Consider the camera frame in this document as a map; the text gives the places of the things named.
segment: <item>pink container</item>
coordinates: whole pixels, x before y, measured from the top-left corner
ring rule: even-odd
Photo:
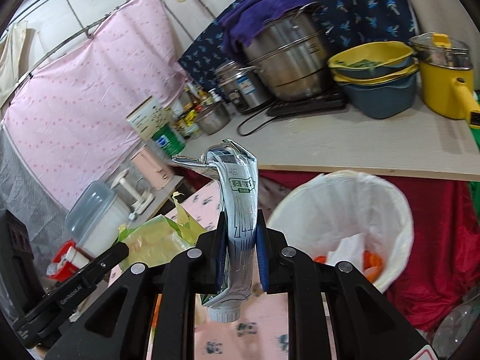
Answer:
[[[153,188],[161,190],[173,178],[170,167],[163,162],[146,146],[138,150],[131,161],[145,176]]]

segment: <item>red and white sticker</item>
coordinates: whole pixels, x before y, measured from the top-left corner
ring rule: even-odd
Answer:
[[[431,346],[425,345],[410,360],[438,360],[438,358]]]

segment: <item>yellow plastic bag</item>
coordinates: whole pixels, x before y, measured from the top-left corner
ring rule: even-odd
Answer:
[[[173,195],[177,222],[159,215],[133,230],[121,232],[118,240],[127,244],[129,256],[120,263],[122,271],[134,263],[149,267],[169,263],[177,254],[195,246],[205,229],[186,212]]]

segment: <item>trash can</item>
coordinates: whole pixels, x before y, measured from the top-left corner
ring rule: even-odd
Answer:
[[[365,235],[365,249],[383,260],[374,281],[381,292],[402,273],[413,245],[407,198],[374,175],[340,171],[319,175],[293,190],[275,208],[268,227],[313,259],[335,251],[344,238]]]

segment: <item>yellow electric pot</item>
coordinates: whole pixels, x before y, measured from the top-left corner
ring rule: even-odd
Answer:
[[[480,128],[469,47],[438,33],[414,36],[410,41],[417,51],[425,104],[442,116],[465,119],[472,128]]]

